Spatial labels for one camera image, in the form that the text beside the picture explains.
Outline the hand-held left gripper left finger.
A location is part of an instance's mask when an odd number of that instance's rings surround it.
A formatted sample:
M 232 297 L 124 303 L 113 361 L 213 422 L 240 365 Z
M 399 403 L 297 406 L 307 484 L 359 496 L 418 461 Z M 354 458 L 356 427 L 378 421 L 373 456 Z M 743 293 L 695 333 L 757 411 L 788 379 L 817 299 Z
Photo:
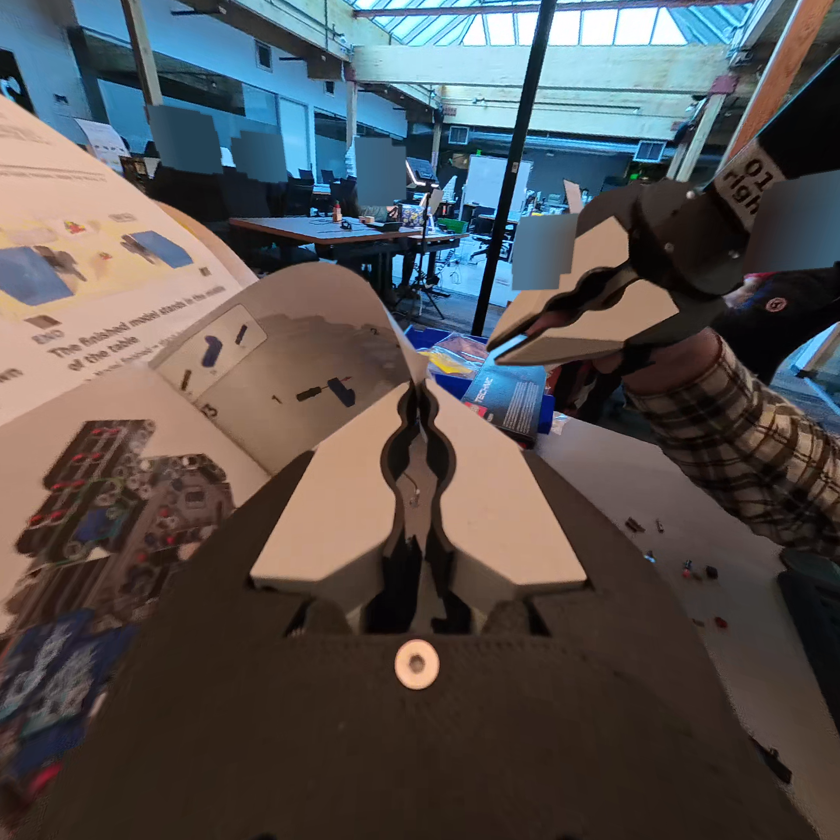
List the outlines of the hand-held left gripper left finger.
M 405 632 L 422 561 L 398 480 L 416 435 L 408 381 L 321 441 L 250 571 L 255 588 L 360 610 L 368 632 Z

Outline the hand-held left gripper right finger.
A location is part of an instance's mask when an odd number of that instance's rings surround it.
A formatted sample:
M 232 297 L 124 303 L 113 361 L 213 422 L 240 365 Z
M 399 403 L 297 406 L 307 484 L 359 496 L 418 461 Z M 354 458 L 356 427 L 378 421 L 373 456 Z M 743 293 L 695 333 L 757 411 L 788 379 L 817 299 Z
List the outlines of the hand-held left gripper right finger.
M 422 385 L 428 502 L 425 558 L 443 615 L 435 632 L 473 632 L 509 602 L 582 592 L 587 573 L 522 448 L 440 385 Z

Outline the instruction booklet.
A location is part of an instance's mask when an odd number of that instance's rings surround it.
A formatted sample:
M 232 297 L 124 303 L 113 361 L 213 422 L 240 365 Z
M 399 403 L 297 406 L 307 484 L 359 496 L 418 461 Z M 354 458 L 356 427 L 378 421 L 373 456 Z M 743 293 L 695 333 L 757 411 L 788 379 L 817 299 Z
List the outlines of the instruction booklet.
M 139 621 L 270 478 L 412 381 L 405 349 L 361 277 L 295 266 L 3 424 L 2 637 Z

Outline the person's right forearm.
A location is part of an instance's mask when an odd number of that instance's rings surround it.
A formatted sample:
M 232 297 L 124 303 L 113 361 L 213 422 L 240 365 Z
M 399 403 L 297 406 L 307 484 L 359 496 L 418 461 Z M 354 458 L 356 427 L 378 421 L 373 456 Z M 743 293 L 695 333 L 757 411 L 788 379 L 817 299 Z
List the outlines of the person's right forearm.
M 781 547 L 837 562 L 838 436 L 761 383 L 719 339 L 719 359 L 692 383 L 663 395 L 626 393 L 664 454 L 726 513 Z

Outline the grey desk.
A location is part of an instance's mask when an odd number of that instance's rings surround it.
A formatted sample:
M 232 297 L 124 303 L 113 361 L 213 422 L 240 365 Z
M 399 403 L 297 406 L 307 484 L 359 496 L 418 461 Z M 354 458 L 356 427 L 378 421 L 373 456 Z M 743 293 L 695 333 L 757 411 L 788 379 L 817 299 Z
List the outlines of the grey desk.
M 820 838 L 838 839 L 838 733 L 777 582 L 781 550 L 720 509 L 654 445 L 561 416 L 535 450 L 654 557 L 742 727 L 791 771 L 782 789 Z M 628 531 L 627 518 L 646 532 Z M 681 574 L 687 560 L 689 579 Z M 718 569 L 716 581 L 707 565 Z

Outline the brown top office desk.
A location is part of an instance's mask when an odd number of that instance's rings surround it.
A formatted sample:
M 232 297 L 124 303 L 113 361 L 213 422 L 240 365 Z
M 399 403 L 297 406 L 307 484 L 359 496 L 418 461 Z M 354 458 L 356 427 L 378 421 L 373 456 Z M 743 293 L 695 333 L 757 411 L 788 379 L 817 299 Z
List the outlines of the brown top office desk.
M 456 247 L 466 236 L 447 230 L 429 233 L 425 227 L 404 227 L 394 221 L 366 224 L 355 217 L 339 222 L 330 217 L 231 217 L 228 222 L 280 245 L 312 245 L 323 259 L 370 265 L 370 283 L 380 297 L 393 283 L 394 255 L 433 255 Z

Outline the printed task instruction sheet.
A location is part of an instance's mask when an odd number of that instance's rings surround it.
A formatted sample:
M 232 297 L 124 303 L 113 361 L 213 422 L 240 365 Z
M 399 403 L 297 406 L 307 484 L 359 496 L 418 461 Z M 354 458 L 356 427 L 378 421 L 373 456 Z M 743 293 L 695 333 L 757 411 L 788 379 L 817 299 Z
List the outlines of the printed task instruction sheet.
M 2 424 L 147 363 L 243 289 L 153 200 L 2 98 Z

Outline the person's right hand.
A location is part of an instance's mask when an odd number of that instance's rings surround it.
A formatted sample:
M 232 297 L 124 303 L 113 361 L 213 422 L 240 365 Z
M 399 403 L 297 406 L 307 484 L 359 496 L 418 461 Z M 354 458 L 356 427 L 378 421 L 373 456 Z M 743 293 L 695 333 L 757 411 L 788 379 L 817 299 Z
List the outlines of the person's right hand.
M 627 345 L 593 365 L 602 374 L 617 375 L 627 392 L 655 396 L 695 381 L 717 362 L 720 351 L 718 335 L 706 328 L 668 345 Z

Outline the whiteboard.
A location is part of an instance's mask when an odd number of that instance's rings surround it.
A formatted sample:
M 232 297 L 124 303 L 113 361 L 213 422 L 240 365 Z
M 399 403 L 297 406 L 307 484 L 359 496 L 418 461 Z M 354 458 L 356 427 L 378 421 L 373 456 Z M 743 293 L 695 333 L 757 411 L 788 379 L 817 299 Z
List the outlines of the whiteboard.
M 484 207 L 491 211 L 498 209 L 507 164 L 507 159 L 499 157 L 476 154 L 469 157 L 469 168 L 462 193 L 464 211 L 467 207 Z M 520 163 L 509 217 L 519 218 L 524 213 L 531 170 L 531 161 L 525 160 Z

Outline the toy truck set box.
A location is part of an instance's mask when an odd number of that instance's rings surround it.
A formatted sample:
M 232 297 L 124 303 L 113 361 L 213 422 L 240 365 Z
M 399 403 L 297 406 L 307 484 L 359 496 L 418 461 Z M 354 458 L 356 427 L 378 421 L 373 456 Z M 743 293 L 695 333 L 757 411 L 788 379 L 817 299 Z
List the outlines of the toy truck set box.
M 547 380 L 541 365 L 504 365 L 488 358 L 460 401 L 520 447 L 531 449 L 538 440 Z

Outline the black metal pole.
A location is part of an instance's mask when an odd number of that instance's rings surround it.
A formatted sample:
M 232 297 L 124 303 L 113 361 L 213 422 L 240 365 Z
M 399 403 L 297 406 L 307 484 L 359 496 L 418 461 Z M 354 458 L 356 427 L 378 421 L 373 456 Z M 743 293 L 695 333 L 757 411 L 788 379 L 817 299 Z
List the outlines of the black metal pole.
M 536 99 L 537 90 L 539 88 L 544 57 L 549 45 L 550 30 L 553 24 L 553 16 L 555 14 L 556 7 L 556 1 L 541 1 L 539 6 L 537 25 L 535 27 L 534 37 L 532 39 L 532 45 L 528 56 L 526 73 L 521 87 L 517 118 L 509 144 L 509 153 L 507 157 L 505 175 L 500 189 L 499 203 L 491 231 L 490 243 L 486 253 L 484 274 L 482 276 L 476 310 L 470 328 L 470 334 L 477 338 L 481 338 L 483 336 L 486 325 L 487 312 L 490 305 L 490 295 L 496 278 L 498 262 L 501 256 L 501 247 L 508 225 L 511 202 L 516 189 L 524 144 L 526 142 L 530 119 L 532 116 L 532 109 Z

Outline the blue storage bin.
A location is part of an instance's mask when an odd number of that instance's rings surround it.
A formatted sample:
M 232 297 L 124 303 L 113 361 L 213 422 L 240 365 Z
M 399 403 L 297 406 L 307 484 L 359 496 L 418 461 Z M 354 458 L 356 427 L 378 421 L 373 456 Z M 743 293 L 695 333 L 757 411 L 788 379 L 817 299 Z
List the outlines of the blue storage bin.
M 405 336 L 408 342 L 413 346 L 416 351 L 421 349 L 425 349 L 436 343 L 437 341 L 441 340 L 446 334 L 451 333 L 454 331 L 448 329 L 436 329 L 431 327 L 421 327 L 416 324 L 409 326 L 405 330 Z M 487 341 L 485 339 L 476 339 L 471 337 L 479 342 L 484 343 L 487 345 Z M 494 360 L 494 355 L 489 353 L 488 358 Z M 457 400 L 460 401 L 460 398 L 464 395 L 467 390 L 467 387 L 472 381 L 465 381 L 459 380 L 454 377 L 446 376 L 446 375 L 439 375 L 437 377 L 431 377 L 436 383 L 450 395 L 455 397 Z M 540 424 L 539 434 L 546 435 L 550 432 L 551 427 L 553 425 L 553 415 L 554 415 L 554 398 L 552 395 L 548 393 L 546 390 L 546 396 L 543 398 L 543 406 L 542 406 L 542 422 Z

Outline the blue flame print panel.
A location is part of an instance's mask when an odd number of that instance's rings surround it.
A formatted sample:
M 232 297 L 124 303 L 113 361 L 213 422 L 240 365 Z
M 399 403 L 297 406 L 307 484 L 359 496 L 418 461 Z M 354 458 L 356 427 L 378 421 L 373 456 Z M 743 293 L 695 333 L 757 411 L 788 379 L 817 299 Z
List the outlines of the blue flame print panel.
M 85 739 L 140 629 L 94 618 L 81 609 L 13 637 L 2 663 L 2 780 L 32 789 Z

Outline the wooden post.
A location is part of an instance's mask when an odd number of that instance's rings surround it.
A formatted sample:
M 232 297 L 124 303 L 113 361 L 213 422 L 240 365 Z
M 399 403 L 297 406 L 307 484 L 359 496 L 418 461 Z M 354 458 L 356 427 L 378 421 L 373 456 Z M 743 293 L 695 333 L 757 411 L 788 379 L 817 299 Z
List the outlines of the wooden post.
M 834 2 L 797 1 L 717 169 L 738 156 L 784 104 L 795 74 Z

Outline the black wall sign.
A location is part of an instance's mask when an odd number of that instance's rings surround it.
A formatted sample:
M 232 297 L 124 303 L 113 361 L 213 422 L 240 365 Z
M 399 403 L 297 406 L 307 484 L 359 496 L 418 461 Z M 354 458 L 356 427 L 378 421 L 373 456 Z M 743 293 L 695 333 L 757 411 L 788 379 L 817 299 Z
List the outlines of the black wall sign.
M 34 104 L 28 93 L 25 79 L 14 52 L 9 49 L 0 50 L 1 58 L 1 95 L 22 109 L 36 114 Z

